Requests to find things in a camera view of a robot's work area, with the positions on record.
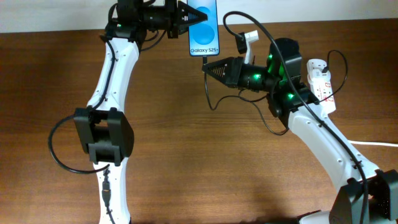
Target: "phone screen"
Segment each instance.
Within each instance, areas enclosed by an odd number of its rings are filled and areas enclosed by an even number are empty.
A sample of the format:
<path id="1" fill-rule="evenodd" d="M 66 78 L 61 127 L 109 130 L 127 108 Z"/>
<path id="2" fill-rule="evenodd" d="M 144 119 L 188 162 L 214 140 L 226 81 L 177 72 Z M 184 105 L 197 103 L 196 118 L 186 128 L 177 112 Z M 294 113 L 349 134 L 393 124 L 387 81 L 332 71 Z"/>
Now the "phone screen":
<path id="1" fill-rule="evenodd" d="M 187 4 L 207 14 L 207 21 L 189 27 L 189 51 L 191 56 L 210 56 L 220 53 L 218 39 L 216 0 L 187 0 Z"/>

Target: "wooden table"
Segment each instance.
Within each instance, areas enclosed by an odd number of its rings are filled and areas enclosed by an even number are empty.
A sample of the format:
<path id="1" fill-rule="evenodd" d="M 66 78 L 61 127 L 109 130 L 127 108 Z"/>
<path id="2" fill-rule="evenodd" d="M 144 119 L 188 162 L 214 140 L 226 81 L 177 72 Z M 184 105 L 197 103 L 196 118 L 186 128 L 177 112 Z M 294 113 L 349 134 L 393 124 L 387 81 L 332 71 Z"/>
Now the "wooden table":
<path id="1" fill-rule="evenodd" d="M 344 52 L 349 77 L 331 118 L 348 139 L 397 141 L 398 20 L 266 26 L 275 38 L 299 41 L 303 79 L 309 59 L 326 58 L 331 49 Z M 60 118 L 90 99 L 104 59 L 100 33 L 0 35 L 0 223 L 98 223 L 96 176 L 59 168 L 47 136 Z M 220 37 L 221 54 L 210 61 L 238 55 L 234 37 L 221 26 Z M 269 41 L 260 38 L 256 63 L 265 65 Z M 337 55 L 331 72 L 336 89 L 344 75 Z M 212 79 L 209 86 L 213 102 L 237 93 Z M 265 101 L 258 105 L 272 128 L 283 128 Z M 336 192 L 327 173 L 297 136 L 271 134 L 254 107 L 236 99 L 209 110 L 201 58 L 189 56 L 187 35 L 141 54 L 126 116 L 136 134 L 126 174 L 133 222 L 251 222 L 333 205 Z M 92 168 L 72 122 L 59 129 L 54 144 L 64 163 Z M 398 169 L 397 149 L 358 149 L 382 170 Z"/>

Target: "white cable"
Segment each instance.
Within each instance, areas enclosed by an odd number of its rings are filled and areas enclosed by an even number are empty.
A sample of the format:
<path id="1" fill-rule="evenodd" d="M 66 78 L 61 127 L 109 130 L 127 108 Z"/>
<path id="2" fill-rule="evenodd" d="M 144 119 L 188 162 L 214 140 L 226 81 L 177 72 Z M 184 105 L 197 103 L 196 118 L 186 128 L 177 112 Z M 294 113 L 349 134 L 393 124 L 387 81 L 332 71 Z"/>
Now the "white cable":
<path id="1" fill-rule="evenodd" d="M 361 144 L 361 145 L 367 145 L 367 146 L 389 146 L 389 147 L 398 147 L 398 144 L 384 143 L 384 142 L 360 142 L 360 141 L 350 141 L 350 140 L 348 140 L 348 142 L 351 143 L 351 144 Z"/>

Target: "black cable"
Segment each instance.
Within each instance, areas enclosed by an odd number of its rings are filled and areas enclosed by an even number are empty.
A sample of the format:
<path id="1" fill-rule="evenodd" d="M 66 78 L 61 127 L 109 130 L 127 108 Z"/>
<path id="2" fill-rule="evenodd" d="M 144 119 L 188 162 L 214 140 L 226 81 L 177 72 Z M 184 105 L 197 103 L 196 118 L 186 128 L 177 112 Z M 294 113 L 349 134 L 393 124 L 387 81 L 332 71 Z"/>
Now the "black cable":
<path id="1" fill-rule="evenodd" d="M 241 95 L 242 95 L 242 92 L 243 92 L 244 90 L 247 90 L 247 89 L 243 89 L 243 90 L 239 91 L 238 96 L 241 96 Z M 258 99 L 256 99 L 256 100 L 249 100 L 248 102 L 256 103 L 256 102 L 259 102 L 259 101 L 261 101 L 261 100 L 263 100 L 263 99 L 265 99 L 265 98 L 267 98 L 267 95 L 265 95 L 265 96 L 263 96 L 263 97 L 261 97 L 261 98 L 258 98 Z"/>
<path id="2" fill-rule="evenodd" d="M 366 211 L 366 207 L 368 206 L 368 199 L 369 199 L 369 190 L 368 190 L 368 181 L 366 179 L 365 173 L 361 167 L 361 164 L 358 162 L 358 160 L 356 159 L 355 155 L 353 154 L 353 152 L 349 149 L 349 147 L 344 143 L 344 141 L 327 125 L 325 124 L 324 121 L 322 121 L 314 112 L 313 110 L 306 104 L 306 102 L 303 100 L 303 98 L 300 96 L 299 92 L 297 91 L 297 89 L 294 87 L 292 78 L 289 75 L 289 72 L 287 70 L 287 66 L 286 66 L 286 62 L 285 60 L 283 60 L 283 56 L 282 53 L 280 52 L 280 49 L 278 48 L 278 45 L 276 44 L 274 38 L 271 36 L 271 34 L 268 32 L 268 30 L 259 22 L 257 21 L 255 18 L 253 18 L 250 15 L 247 15 L 246 13 L 243 12 L 238 12 L 238 11 L 232 11 L 229 12 L 227 14 L 225 14 L 224 18 L 223 18 L 223 22 L 224 22 L 224 26 L 226 27 L 227 31 L 236 36 L 237 34 L 235 34 L 234 32 L 232 32 L 228 26 L 226 25 L 226 18 L 230 15 L 239 15 L 239 16 L 243 16 L 249 20 L 251 20 L 253 23 L 255 23 L 255 25 L 257 25 L 262 31 L 263 33 L 268 37 L 268 39 L 271 41 L 271 43 L 273 44 L 273 46 L 275 47 L 278 57 L 281 59 L 281 62 L 283 64 L 283 67 L 285 69 L 285 74 L 289 83 L 289 86 L 291 87 L 291 89 L 293 90 L 293 92 L 295 93 L 295 96 L 302 102 L 303 106 L 308 110 L 308 112 L 320 123 L 320 127 L 324 127 L 340 144 L 341 146 L 343 146 L 343 148 L 346 150 L 346 152 L 349 154 L 349 156 L 352 158 L 355 166 L 357 167 L 357 169 L 359 170 L 359 173 L 361 174 L 361 178 L 363 181 L 363 204 L 362 204 L 362 210 L 361 210 L 361 219 L 360 219 L 360 224 L 363 224 L 364 221 L 364 216 L 365 216 L 365 211 Z"/>
<path id="3" fill-rule="evenodd" d="M 153 37 L 144 40 L 144 42 L 152 41 L 152 40 L 156 39 L 157 36 L 159 36 L 159 30 L 156 30 L 156 34 Z"/>
<path id="4" fill-rule="evenodd" d="M 279 81 L 280 81 L 280 79 L 276 80 L 275 83 L 273 84 L 272 88 L 271 88 L 270 96 L 271 96 L 271 99 L 272 99 L 272 100 L 274 99 L 275 87 L 278 85 L 278 82 L 279 82 Z M 238 96 L 241 96 L 241 94 L 242 94 L 242 92 L 243 92 L 244 90 L 247 90 L 247 89 L 243 89 L 243 90 L 239 91 Z M 249 100 L 249 102 L 256 103 L 256 102 L 259 102 L 259 101 L 261 101 L 261 100 L 263 100 L 263 99 L 265 99 L 265 98 L 267 98 L 267 95 L 265 95 L 265 96 L 263 96 L 263 97 L 261 97 L 261 98 L 258 98 L 258 99 L 256 99 L 256 100 Z"/>
<path id="5" fill-rule="evenodd" d="M 112 224 L 115 224 L 112 216 L 112 211 L 109 208 L 111 202 L 111 184 L 108 180 L 109 170 L 106 169 L 104 171 L 104 181 L 102 181 L 102 200 L 104 201 L 104 205 L 106 207 L 106 214 L 109 215 L 109 219 L 111 220 Z"/>
<path id="6" fill-rule="evenodd" d="M 240 99 L 240 100 L 243 100 L 243 101 L 245 101 L 245 102 L 248 102 L 248 103 L 252 104 L 252 105 L 257 109 L 257 111 L 258 111 L 259 114 L 260 114 L 261 121 L 264 123 L 264 126 L 265 126 L 272 134 L 275 134 L 275 135 L 278 135 L 278 136 L 282 136 L 282 135 L 286 134 L 286 133 L 289 131 L 289 129 L 285 129 L 284 131 L 281 131 L 281 132 L 279 132 L 279 133 L 276 133 L 274 130 L 271 129 L 271 127 L 268 126 L 267 122 L 265 121 L 265 119 L 264 119 L 264 117 L 263 117 L 263 115 L 262 115 L 262 113 L 261 113 L 260 108 L 259 108 L 254 102 L 252 102 L 252 101 L 250 101 L 250 100 L 248 100 L 248 99 L 246 99 L 246 98 L 243 98 L 242 96 L 239 96 L 239 95 L 228 95 L 228 96 L 224 96 L 224 97 L 220 98 L 220 99 L 217 101 L 216 106 L 213 107 L 213 106 L 211 105 L 211 102 L 210 102 L 209 90 L 208 90 L 208 86 L 207 86 L 207 74 L 206 74 L 206 73 L 205 73 L 205 91 L 206 91 L 207 103 L 208 103 L 208 105 L 209 105 L 209 108 L 210 108 L 212 111 L 217 110 L 218 105 L 219 105 L 219 104 L 221 103 L 221 101 L 223 101 L 224 99 L 226 99 L 226 98 L 238 98 L 238 99 Z"/>
<path id="7" fill-rule="evenodd" d="M 144 51 L 146 51 L 146 50 L 150 50 L 150 49 L 152 49 L 153 47 L 155 47 L 158 43 L 160 43 L 160 41 L 163 39 L 163 37 L 164 37 L 165 34 L 166 34 L 166 30 L 163 31 L 163 34 L 160 36 L 160 38 L 159 38 L 158 40 L 156 40 L 156 42 L 155 42 L 154 44 L 152 44 L 150 47 L 141 49 L 141 52 L 144 52 Z"/>
<path id="8" fill-rule="evenodd" d="M 106 83 L 105 83 L 105 89 L 104 92 L 102 92 L 101 98 L 99 99 L 99 102 L 97 103 L 97 105 L 95 105 L 92 109 L 96 110 L 98 107 L 100 107 L 100 105 L 102 104 L 102 102 L 105 100 L 106 98 L 106 94 L 108 92 L 108 88 L 109 88 L 109 83 L 111 81 L 111 77 L 112 77 L 112 73 L 113 73 L 113 67 L 114 67 L 114 63 L 116 61 L 116 55 L 114 53 L 114 49 L 112 47 L 112 44 L 109 42 L 109 40 L 106 40 L 106 43 L 108 44 L 109 48 L 111 49 L 111 53 L 112 53 L 112 59 L 111 59 L 111 68 L 109 69 L 108 72 L 108 76 L 106 77 Z"/>
<path id="9" fill-rule="evenodd" d="M 147 2 L 142 3 L 142 6 L 148 7 L 148 6 L 150 6 L 151 4 L 155 3 L 155 1 L 156 1 L 156 0 L 149 0 L 149 1 L 147 1 Z"/>
<path id="10" fill-rule="evenodd" d="M 344 84 L 345 84 L 346 81 L 347 81 L 347 75 L 348 75 L 348 62 L 347 62 L 347 58 L 346 58 L 346 57 L 344 56 L 344 54 L 341 53 L 339 50 L 331 50 L 331 51 L 328 52 L 328 59 L 327 59 L 326 67 L 324 68 L 325 72 L 329 71 L 329 59 L 330 59 L 330 54 L 331 54 L 332 52 L 337 52 L 337 53 L 339 53 L 339 54 L 341 55 L 341 57 L 343 58 L 344 64 L 346 65 L 346 75 L 344 76 L 344 80 L 343 80 L 343 82 L 341 83 L 340 87 L 339 87 L 336 91 L 334 91 L 330 96 L 326 97 L 325 99 L 321 100 L 320 102 L 325 101 L 325 100 L 329 99 L 330 97 L 334 96 L 336 93 L 338 93 L 338 92 L 342 89 L 342 87 L 344 86 Z"/>
<path id="11" fill-rule="evenodd" d="M 102 102 L 105 100 L 106 93 L 108 92 L 108 87 L 109 87 L 109 83 L 110 83 L 111 76 L 112 76 L 112 72 L 113 72 L 114 63 L 115 63 L 115 61 L 116 61 L 116 56 L 115 56 L 115 53 L 114 53 L 114 50 L 113 50 L 113 47 L 112 47 L 111 43 L 109 42 L 109 40 L 107 40 L 106 43 L 108 44 L 108 46 L 109 46 L 109 48 L 111 49 L 111 52 L 112 52 L 112 59 L 111 59 L 111 60 L 112 60 L 112 63 L 111 63 L 111 68 L 109 69 L 108 77 L 107 77 L 107 79 L 106 79 L 106 84 L 105 84 L 104 92 L 103 92 L 103 94 L 101 95 L 101 98 L 99 99 L 99 102 L 97 103 L 97 105 L 95 105 L 93 108 L 91 108 L 91 110 L 96 110 L 96 109 L 102 104 Z M 66 121 L 69 121 L 69 120 L 73 119 L 74 117 L 75 117 L 75 115 L 70 115 L 70 116 L 67 116 L 66 118 L 63 118 L 62 120 L 60 120 L 60 121 L 51 129 L 51 132 L 50 132 L 50 135 L 49 135 L 49 138 L 48 138 L 48 141 L 47 141 L 47 142 L 48 142 L 48 145 L 49 145 L 49 150 L 50 150 L 51 156 L 53 157 L 53 159 L 55 160 L 55 162 L 56 162 L 61 168 L 65 169 L 65 170 L 67 170 L 67 171 L 69 171 L 69 172 L 72 172 L 72 173 L 76 173 L 76 174 L 95 174 L 95 173 L 97 173 L 97 172 L 101 172 L 101 171 L 106 170 L 106 169 L 109 167 L 109 165 L 106 165 L 105 167 L 100 168 L 100 169 L 97 169 L 97 170 L 78 170 L 78 169 L 72 169 L 72 168 L 66 166 L 65 164 L 63 164 L 63 163 L 58 159 L 58 157 L 55 155 L 55 152 L 54 152 L 54 149 L 53 149 L 53 146 L 52 146 L 52 138 L 53 138 L 53 136 L 54 136 L 56 130 L 57 130 L 63 123 L 65 123 Z"/>
<path id="12" fill-rule="evenodd" d="M 106 207 L 106 213 L 109 215 L 109 218 L 111 219 L 112 224 L 116 224 L 113 220 L 112 211 L 109 209 L 109 207 Z"/>
<path id="13" fill-rule="evenodd" d="M 117 3 L 113 4 L 113 5 L 111 6 L 111 8 L 109 9 L 109 11 L 108 11 L 108 22 L 111 22 L 111 21 L 112 21 L 113 12 L 114 12 L 114 10 L 116 9 L 116 6 L 118 6 Z"/>
<path id="14" fill-rule="evenodd" d="M 52 138 L 53 138 L 53 135 L 54 135 L 55 131 L 56 131 L 63 123 L 65 123 L 65 122 L 67 122 L 67 121 L 73 119 L 74 117 L 75 117 L 75 115 L 70 115 L 70 116 L 67 116 L 66 118 L 63 118 L 62 120 L 60 120 L 60 121 L 51 129 L 51 132 L 50 132 L 50 135 L 49 135 L 49 139 L 48 139 L 48 141 L 47 141 L 47 143 L 48 143 L 48 145 L 49 145 L 49 149 L 50 149 L 51 156 L 53 157 L 53 159 L 55 160 L 55 162 L 56 162 L 62 169 L 65 169 L 65 170 L 67 170 L 67 171 L 69 171 L 69 172 L 72 172 L 72 173 L 76 173 L 76 174 L 95 174 L 95 173 L 97 173 L 97 172 L 101 172 L 101 171 L 106 170 L 106 169 L 109 167 L 109 165 L 106 165 L 105 167 L 100 168 L 100 169 L 98 169 L 98 170 L 78 170 L 78 169 L 72 169 L 72 168 L 66 166 L 65 164 L 63 164 L 63 163 L 58 159 L 58 157 L 55 155 L 54 149 L 53 149 L 53 147 L 52 147 Z"/>

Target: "power cord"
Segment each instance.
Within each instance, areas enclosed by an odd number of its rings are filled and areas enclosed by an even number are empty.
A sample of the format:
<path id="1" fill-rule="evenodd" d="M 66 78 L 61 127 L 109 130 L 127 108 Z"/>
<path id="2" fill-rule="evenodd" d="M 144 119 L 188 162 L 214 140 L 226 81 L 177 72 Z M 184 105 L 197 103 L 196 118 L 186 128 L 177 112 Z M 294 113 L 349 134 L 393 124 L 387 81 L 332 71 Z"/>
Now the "power cord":
<path id="1" fill-rule="evenodd" d="M 150 50 L 152 48 L 154 48 L 156 45 L 158 45 L 160 43 L 160 41 L 163 39 L 164 35 L 166 34 L 166 30 L 163 31 L 163 34 L 160 36 L 160 38 L 158 40 L 156 40 L 156 42 L 154 44 L 152 44 L 151 46 L 141 49 L 141 52 L 144 52 L 146 50 Z"/>
<path id="2" fill-rule="evenodd" d="M 111 220 L 112 224 L 115 224 L 112 216 L 112 210 L 109 208 L 109 203 L 111 201 L 111 185 L 108 180 L 108 174 L 110 171 L 106 169 L 104 171 L 104 181 L 102 182 L 102 200 L 104 201 L 106 207 L 106 214 L 109 215 L 109 219 Z"/>
<path id="3" fill-rule="evenodd" d="M 156 30 L 156 34 L 153 37 L 144 40 L 144 42 L 152 41 L 152 40 L 156 39 L 157 36 L 159 36 L 159 30 Z"/>
<path id="4" fill-rule="evenodd" d="M 341 53 L 339 50 L 331 50 L 331 51 L 328 52 L 328 59 L 327 59 L 326 67 L 322 70 L 322 73 L 326 73 L 327 71 L 329 71 L 330 54 L 331 54 L 332 52 L 337 52 L 337 53 L 339 53 L 339 54 L 341 55 L 341 57 L 343 58 L 344 64 L 346 65 L 346 75 L 344 76 L 344 80 L 343 80 L 343 82 L 341 83 L 340 87 L 339 87 L 336 91 L 334 91 L 330 96 L 326 97 L 325 99 L 321 100 L 320 102 L 325 101 L 325 100 L 329 99 L 330 97 L 334 96 L 336 93 L 338 93 L 338 92 L 342 89 L 342 87 L 344 86 L 344 84 L 345 84 L 346 81 L 347 81 L 347 76 L 348 76 L 348 62 L 347 62 L 347 58 L 346 58 L 346 57 L 344 56 L 344 54 Z"/>
<path id="5" fill-rule="evenodd" d="M 207 63 L 207 58 L 206 58 L 206 57 L 203 57 L 203 63 L 204 63 L 204 64 Z M 224 97 L 220 98 L 220 99 L 217 101 L 216 106 L 213 107 L 213 106 L 211 105 L 211 102 L 210 102 L 209 89 L 208 89 L 208 85 L 207 85 L 207 74 L 206 74 L 206 73 L 205 73 L 205 76 L 204 76 L 204 77 L 205 77 L 205 92 L 206 92 L 206 99 L 207 99 L 207 103 L 208 103 L 208 105 L 209 105 L 209 108 L 210 108 L 212 111 L 217 110 L 218 105 L 219 105 L 224 99 L 227 99 L 227 98 L 238 98 L 238 99 L 240 99 L 240 100 L 243 100 L 243 101 L 245 101 L 245 102 L 248 102 L 248 103 L 252 104 L 252 105 L 257 109 L 258 113 L 260 114 L 261 121 L 264 123 L 264 126 L 265 126 L 272 134 L 275 134 L 275 135 L 277 135 L 277 136 L 282 136 L 282 135 L 286 134 L 287 131 L 289 130 L 289 129 L 285 129 L 284 131 L 281 131 L 281 132 L 279 132 L 279 133 L 277 133 L 277 132 L 275 132 L 274 130 L 272 130 L 272 129 L 269 127 L 269 125 L 267 124 L 266 120 L 264 119 L 264 116 L 262 115 L 260 108 L 254 103 L 254 102 L 258 102 L 258 101 L 263 100 L 265 97 L 262 97 L 262 98 L 257 99 L 257 100 L 248 100 L 248 99 L 243 98 L 243 97 L 241 96 L 241 93 L 242 93 L 244 90 L 241 90 L 241 91 L 239 92 L 238 95 L 228 95 L 228 96 L 224 96 Z"/>
<path id="6" fill-rule="evenodd" d="M 276 51 L 277 51 L 277 56 L 280 59 L 283 59 L 282 53 L 280 51 L 280 49 L 278 48 L 278 45 L 276 44 L 274 38 L 272 37 L 272 35 L 268 32 L 268 30 L 259 22 L 257 21 L 255 18 L 253 18 L 252 16 L 243 13 L 243 12 L 239 12 L 239 11 L 232 11 L 229 12 L 227 14 L 225 14 L 224 18 L 223 18 L 223 23 L 225 26 L 225 29 L 232 35 L 234 35 L 235 37 L 242 39 L 243 37 L 239 34 L 234 33 L 233 31 L 231 31 L 231 29 L 226 25 L 226 18 L 230 15 L 239 15 L 239 16 L 243 16 L 249 20 L 251 20 L 253 23 L 255 23 L 255 25 L 258 26 L 258 28 L 260 28 L 260 30 L 263 31 L 263 33 L 268 37 L 268 39 L 271 41 L 272 45 L 275 47 Z M 284 67 L 285 70 L 285 74 L 289 83 L 290 88 L 293 90 L 293 92 L 295 93 L 295 96 L 301 101 L 301 103 L 303 104 L 303 106 L 307 109 L 307 111 L 314 117 L 315 120 L 317 120 L 320 123 L 320 127 L 325 128 L 340 144 L 341 146 L 343 146 L 343 148 L 346 150 L 346 152 L 349 154 L 349 156 L 352 158 L 355 166 L 358 168 L 359 173 L 361 174 L 361 178 L 363 181 L 363 204 L 362 204 L 362 209 L 361 209 L 361 218 L 359 223 L 363 224 L 364 223 L 364 217 L 365 217 L 365 213 L 366 213 L 366 208 L 368 206 L 368 200 L 369 200 L 369 190 L 368 190 L 368 181 L 366 179 L 366 175 L 362 169 L 361 164 L 359 163 L 359 161 L 357 160 L 357 158 L 355 157 L 355 155 L 353 154 L 353 152 L 349 149 L 349 147 L 344 143 L 344 141 L 323 121 L 321 120 L 315 113 L 314 111 L 306 104 L 306 102 L 303 100 L 303 98 L 300 96 L 299 92 L 297 91 L 296 87 L 294 87 L 293 81 L 291 76 L 289 75 L 289 71 L 287 70 L 287 66 L 286 66 L 286 62 L 285 60 L 281 60 L 282 61 L 282 65 Z"/>
<path id="7" fill-rule="evenodd" d="M 106 40 L 106 43 L 108 44 L 108 46 L 109 46 L 109 48 L 111 49 L 111 52 L 112 52 L 111 68 L 109 69 L 108 77 L 107 77 L 106 83 L 105 83 L 105 89 L 104 89 L 104 92 L 103 92 L 102 95 L 101 95 L 101 98 L 99 99 L 99 102 L 98 102 L 94 107 L 92 107 L 92 108 L 89 107 L 89 110 L 96 110 L 98 107 L 100 107 L 100 105 L 102 104 L 102 102 L 103 102 L 103 101 L 105 100 L 105 98 L 106 98 L 106 93 L 108 92 L 109 83 L 110 83 L 110 81 L 111 81 L 111 75 L 112 75 L 113 68 L 114 68 L 114 64 L 115 64 L 115 61 L 116 61 L 116 56 L 115 56 L 114 49 L 113 49 L 113 47 L 112 47 L 110 41 L 109 41 L 109 40 Z M 66 166 L 64 163 L 62 163 L 62 162 L 58 159 L 58 157 L 55 155 L 55 152 L 54 152 L 54 149 L 53 149 L 53 146 L 52 146 L 52 138 L 53 138 L 53 136 L 54 136 L 56 130 L 57 130 L 63 123 L 65 123 L 65 122 L 67 122 L 67 121 L 73 119 L 74 117 L 75 117 L 75 115 L 73 114 L 73 115 L 67 116 L 66 118 L 61 119 L 61 120 L 51 129 L 51 132 L 50 132 L 50 135 L 49 135 L 47 144 L 48 144 L 48 146 L 49 146 L 50 154 L 51 154 L 51 156 L 53 157 L 54 161 L 55 161 L 62 169 L 65 169 L 65 170 L 67 170 L 67 171 L 69 171 L 69 172 L 72 172 L 72 173 L 75 173 L 75 174 L 95 174 L 95 173 L 97 173 L 97 172 L 101 172 L 101 171 L 106 170 L 107 168 L 109 168 L 109 165 L 106 165 L 105 167 L 100 168 L 100 169 L 96 169 L 96 170 L 78 170 L 78 169 L 73 169 L 73 168 L 71 168 L 71 167 Z"/>
<path id="8" fill-rule="evenodd" d="M 364 146 L 387 146 L 387 147 L 398 147 L 398 144 L 387 143 L 387 142 L 363 142 L 363 141 L 351 141 L 348 140 L 351 144 L 360 144 Z"/>

